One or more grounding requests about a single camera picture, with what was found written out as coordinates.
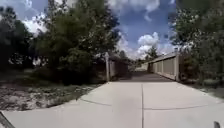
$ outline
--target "tree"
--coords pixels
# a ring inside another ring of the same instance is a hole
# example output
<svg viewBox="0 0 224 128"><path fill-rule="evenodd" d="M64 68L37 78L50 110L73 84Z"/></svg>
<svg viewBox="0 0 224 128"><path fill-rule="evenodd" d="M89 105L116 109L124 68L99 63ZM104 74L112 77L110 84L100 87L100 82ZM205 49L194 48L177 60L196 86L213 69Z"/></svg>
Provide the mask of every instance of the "tree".
<svg viewBox="0 0 224 128"><path fill-rule="evenodd" d="M115 49L117 18L105 0L79 0L75 7L48 2L47 31L36 43L38 54L50 70L85 78L96 56Z"/></svg>
<svg viewBox="0 0 224 128"><path fill-rule="evenodd" d="M17 19L13 8L0 7L0 15L0 51L2 64L4 63L6 66L10 60L13 64L22 64L25 67L32 65L32 57L29 51L29 41L32 35L28 32L25 25Z"/></svg>
<svg viewBox="0 0 224 128"><path fill-rule="evenodd" d="M124 51L120 51L119 56L121 59L127 59L127 55Z"/></svg>
<svg viewBox="0 0 224 128"><path fill-rule="evenodd" d="M158 57L157 48L155 45L153 45L152 48L150 48L149 51L146 53L147 53L146 60L153 60Z"/></svg>
<svg viewBox="0 0 224 128"><path fill-rule="evenodd" d="M173 26L176 35L173 44L191 48L192 57L199 68L199 77L223 79L223 1L182 0Z"/></svg>

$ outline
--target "cloud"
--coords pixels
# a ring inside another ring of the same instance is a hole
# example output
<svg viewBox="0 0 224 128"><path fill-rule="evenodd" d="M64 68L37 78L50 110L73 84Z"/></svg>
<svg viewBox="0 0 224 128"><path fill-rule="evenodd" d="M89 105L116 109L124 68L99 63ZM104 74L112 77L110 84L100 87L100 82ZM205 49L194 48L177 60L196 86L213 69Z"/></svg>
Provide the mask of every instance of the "cloud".
<svg viewBox="0 0 224 128"><path fill-rule="evenodd" d="M152 12L159 7L160 0L108 0L108 4L117 12L124 12L125 7Z"/></svg>
<svg viewBox="0 0 224 128"><path fill-rule="evenodd" d="M37 16L37 17L34 16L34 17L32 17L31 20L24 20L23 23L27 26L28 30L31 33L37 34L38 30L45 32L46 28L44 27L43 23L37 23L37 21L36 21L37 19L44 18L44 17L45 17L45 14L41 13L40 16Z"/></svg>
<svg viewBox="0 0 224 128"><path fill-rule="evenodd" d="M170 4L175 4L176 0L170 0Z"/></svg>
<svg viewBox="0 0 224 128"><path fill-rule="evenodd" d="M126 40L125 36L122 33L120 33L120 35L121 39L117 43L117 49L120 51L124 51L127 57L136 59L138 57L136 51L129 46L129 42Z"/></svg>
<svg viewBox="0 0 224 128"><path fill-rule="evenodd" d="M152 46L159 42L159 36L157 32L154 32L153 35L144 35L138 39L138 44L140 45L149 45Z"/></svg>
<svg viewBox="0 0 224 128"><path fill-rule="evenodd" d="M148 22L151 22L152 21L152 19L149 17L149 15L148 15L148 13L146 13L145 15L144 15L144 19L146 20L146 21L148 21Z"/></svg>
<svg viewBox="0 0 224 128"><path fill-rule="evenodd" d="M127 56L131 59L145 59L147 56L146 52L156 46L157 53L159 55L168 54L174 51L174 46L170 43L161 43L159 35L157 32L154 32L152 35L143 35L139 37L138 44L139 47L133 49L130 47L130 42L125 38L124 34L120 33L121 39L117 44L118 50L123 50Z"/></svg>
<svg viewBox="0 0 224 128"><path fill-rule="evenodd" d="M0 0L1 6L11 6L16 11L19 19L32 18L32 16L37 15L38 11L32 6L31 0Z"/></svg>
<svg viewBox="0 0 224 128"><path fill-rule="evenodd" d="M55 1L58 2L59 4L62 4L62 0L55 0ZM72 6L76 2L77 0L67 0L67 5Z"/></svg>

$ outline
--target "blue sky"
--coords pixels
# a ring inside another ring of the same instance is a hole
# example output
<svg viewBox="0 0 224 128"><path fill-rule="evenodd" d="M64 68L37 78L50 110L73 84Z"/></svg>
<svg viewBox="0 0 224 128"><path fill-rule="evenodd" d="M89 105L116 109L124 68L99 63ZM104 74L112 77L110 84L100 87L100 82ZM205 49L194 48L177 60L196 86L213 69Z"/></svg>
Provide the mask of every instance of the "blue sky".
<svg viewBox="0 0 224 128"><path fill-rule="evenodd" d="M122 38L118 49L131 58L144 57L152 45L157 46L159 53L172 52L173 47L164 34L170 31L168 14L175 10L174 0L108 0L108 3L120 22ZM19 19L34 33L42 27L33 20L37 15L44 16L46 5L47 0L0 0L0 6L14 7Z"/></svg>

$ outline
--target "concrete pavement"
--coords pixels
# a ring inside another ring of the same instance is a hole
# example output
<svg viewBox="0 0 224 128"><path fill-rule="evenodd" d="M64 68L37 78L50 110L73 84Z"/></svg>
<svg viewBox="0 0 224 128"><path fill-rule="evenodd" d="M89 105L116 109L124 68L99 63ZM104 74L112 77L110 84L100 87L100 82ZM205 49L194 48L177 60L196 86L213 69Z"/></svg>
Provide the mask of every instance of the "concrete pavement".
<svg viewBox="0 0 224 128"><path fill-rule="evenodd" d="M213 128L222 100L176 82L107 83L78 101L3 112L16 128Z"/></svg>

